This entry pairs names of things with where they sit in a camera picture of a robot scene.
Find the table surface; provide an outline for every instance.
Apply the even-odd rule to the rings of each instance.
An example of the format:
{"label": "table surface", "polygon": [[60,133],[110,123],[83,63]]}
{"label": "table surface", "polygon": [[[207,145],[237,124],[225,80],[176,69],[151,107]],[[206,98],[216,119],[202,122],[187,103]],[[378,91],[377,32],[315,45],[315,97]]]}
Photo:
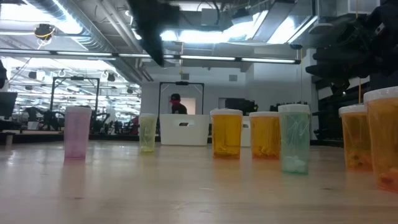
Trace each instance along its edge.
{"label": "table surface", "polygon": [[0,148],[0,223],[398,223],[398,195],[346,172],[341,148],[312,147],[309,175],[279,161],[214,160],[211,146],[92,141],[86,161],[61,142]]}

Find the monitor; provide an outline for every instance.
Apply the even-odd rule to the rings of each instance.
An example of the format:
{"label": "monitor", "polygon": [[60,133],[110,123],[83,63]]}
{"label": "monitor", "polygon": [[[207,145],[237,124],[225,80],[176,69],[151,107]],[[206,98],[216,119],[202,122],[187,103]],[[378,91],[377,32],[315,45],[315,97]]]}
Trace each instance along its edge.
{"label": "monitor", "polygon": [[17,100],[18,93],[0,92],[0,116],[9,118],[12,116],[12,111]]}

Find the person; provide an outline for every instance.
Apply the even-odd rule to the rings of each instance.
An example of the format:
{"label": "person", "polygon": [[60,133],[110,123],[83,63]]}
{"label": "person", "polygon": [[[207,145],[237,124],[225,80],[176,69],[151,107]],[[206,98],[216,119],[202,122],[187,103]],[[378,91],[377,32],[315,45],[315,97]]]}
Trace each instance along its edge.
{"label": "person", "polygon": [[178,93],[172,94],[170,103],[172,104],[173,114],[188,114],[187,108],[181,104],[181,96]]}

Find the white storage bin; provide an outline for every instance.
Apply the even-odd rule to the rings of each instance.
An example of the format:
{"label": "white storage bin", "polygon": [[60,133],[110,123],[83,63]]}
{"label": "white storage bin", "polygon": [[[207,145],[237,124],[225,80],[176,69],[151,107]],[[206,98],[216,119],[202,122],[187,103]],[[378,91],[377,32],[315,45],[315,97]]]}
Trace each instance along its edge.
{"label": "white storage bin", "polygon": [[249,116],[243,116],[242,120],[242,134],[241,147],[250,147],[250,119]]}
{"label": "white storage bin", "polygon": [[209,122],[208,115],[161,114],[161,143],[179,146],[206,146]]}

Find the computer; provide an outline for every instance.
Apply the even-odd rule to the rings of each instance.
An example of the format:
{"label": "computer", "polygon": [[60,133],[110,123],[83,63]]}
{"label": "computer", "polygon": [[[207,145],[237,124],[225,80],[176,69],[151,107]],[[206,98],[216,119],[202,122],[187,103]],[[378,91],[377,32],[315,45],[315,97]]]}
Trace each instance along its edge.
{"label": "computer", "polygon": [[0,116],[7,119],[12,116],[17,96],[18,93],[0,92]]}

